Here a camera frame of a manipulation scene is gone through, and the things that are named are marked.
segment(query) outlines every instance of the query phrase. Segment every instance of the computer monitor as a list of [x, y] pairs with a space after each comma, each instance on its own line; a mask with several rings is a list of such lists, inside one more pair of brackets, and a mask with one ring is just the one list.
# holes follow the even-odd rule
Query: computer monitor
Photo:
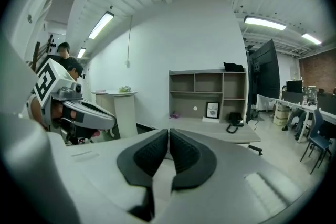
[[289, 80], [286, 83], [287, 92], [302, 93], [303, 83], [302, 80]]
[[251, 105], [257, 104], [258, 94], [270, 98], [279, 98], [280, 96], [279, 64], [273, 40], [271, 39], [253, 54], [248, 55], [248, 63], [249, 96], [247, 121], [249, 120]]

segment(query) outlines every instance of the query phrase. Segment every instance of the desk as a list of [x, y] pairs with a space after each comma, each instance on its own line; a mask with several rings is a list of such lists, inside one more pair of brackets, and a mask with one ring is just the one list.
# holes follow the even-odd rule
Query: desk
[[134, 95], [137, 92], [120, 93], [113, 90], [104, 90], [93, 93], [96, 95], [97, 105], [116, 115], [120, 138], [132, 137], [138, 134], [134, 106]]
[[244, 126], [239, 127], [238, 131], [234, 134], [230, 134], [226, 131], [226, 128], [228, 126], [229, 123], [227, 122], [222, 123], [203, 122], [202, 119], [195, 119], [195, 118], [167, 119], [162, 123], [162, 128], [164, 129], [174, 128], [178, 130], [195, 132], [222, 141], [232, 142], [236, 144], [249, 144], [252, 142], [261, 141], [260, 137], [247, 124], [244, 124]]
[[[286, 106], [288, 106], [290, 108], [299, 108], [299, 109], [302, 109], [302, 110], [306, 111], [306, 113], [307, 113], [306, 114], [306, 118], [305, 118], [305, 121], [303, 123], [303, 128], [302, 128], [302, 131], [301, 131], [299, 139], [298, 139], [298, 143], [300, 143], [301, 139], [303, 137], [303, 133], [304, 133], [304, 131], [306, 129], [309, 113], [312, 113], [315, 109], [317, 109], [317, 107], [313, 106], [313, 105], [294, 104], [294, 103], [291, 103], [291, 102], [288, 102], [288, 101], [285, 101], [285, 100], [276, 99], [276, 98], [270, 98], [270, 97], [266, 97], [266, 96], [262, 96], [262, 95], [258, 95], [258, 97], [260, 98], [260, 101], [261, 100], [268, 100], [268, 101], [275, 101], [276, 102], [276, 110], [275, 110], [274, 119], [277, 116], [278, 105], [280, 105], [280, 104], [286, 105]], [[323, 117], [323, 119], [325, 121], [328, 121], [328, 122], [336, 125], [336, 115], [333, 115], [331, 113], [325, 112], [323, 110], [320, 110], [320, 112], [321, 112], [321, 115], [322, 115], [322, 117]]]

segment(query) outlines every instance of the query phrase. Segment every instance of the floor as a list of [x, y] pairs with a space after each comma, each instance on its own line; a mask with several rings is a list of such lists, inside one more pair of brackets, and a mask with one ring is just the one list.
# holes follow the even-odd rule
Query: floor
[[[304, 137], [301, 143], [298, 143], [295, 140], [295, 132], [292, 130], [282, 131], [282, 126], [273, 124], [270, 114], [262, 113], [261, 117], [264, 121], [259, 121], [255, 130], [260, 136], [261, 142], [251, 143], [253, 146], [262, 148], [263, 155], [261, 158], [286, 174], [303, 191], [318, 184], [328, 169], [329, 156], [327, 155], [321, 167], [319, 169], [316, 168], [310, 175], [319, 155], [318, 150], [315, 149], [310, 157], [308, 157], [310, 151], [307, 151], [304, 159], [300, 162], [308, 145], [307, 139]], [[256, 123], [256, 121], [250, 121], [249, 126], [254, 129]], [[175, 175], [173, 161], [165, 159], [153, 177], [156, 214], [164, 210], [169, 203], [170, 187]]]

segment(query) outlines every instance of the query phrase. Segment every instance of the office chair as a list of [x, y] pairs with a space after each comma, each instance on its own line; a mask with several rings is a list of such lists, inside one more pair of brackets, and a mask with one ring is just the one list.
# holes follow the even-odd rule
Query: office chair
[[318, 109], [315, 109], [314, 112], [313, 112], [313, 119], [312, 119], [312, 124], [311, 124], [311, 129], [310, 129], [310, 134], [309, 134], [309, 137], [308, 137], [308, 140], [309, 140], [309, 143], [308, 143], [308, 146], [306, 148], [306, 151], [305, 153], [303, 154], [302, 158], [300, 161], [302, 161], [302, 159], [304, 158], [310, 144], [312, 144], [312, 149], [311, 149], [311, 152], [309, 154], [308, 157], [310, 157], [311, 153], [313, 152], [315, 146], [317, 146], [319, 149], [321, 149], [321, 154], [320, 156], [318, 157], [315, 165], [314, 165], [314, 168], [313, 170], [310, 172], [310, 174], [312, 174], [312, 172], [315, 170], [316, 166], [317, 166], [317, 163], [319, 162], [319, 159], [322, 157], [321, 159], [321, 162], [320, 162], [320, 165], [318, 168], [320, 168], [321, 166], [321, 163], [323, 162], [323, 159], [324, 157], [326, 156], [326, 152], [327, 152], [327, 149], [329, 148], [329, 145], [330, 145], [330, 142], [328, 139], [322, 137], [320, 134], [319, 134], [319, 129], [320, 127], [322, 126], [324, 120], [322, 118], [322, 115], [321, 115], [321, 112], [318, 110]]

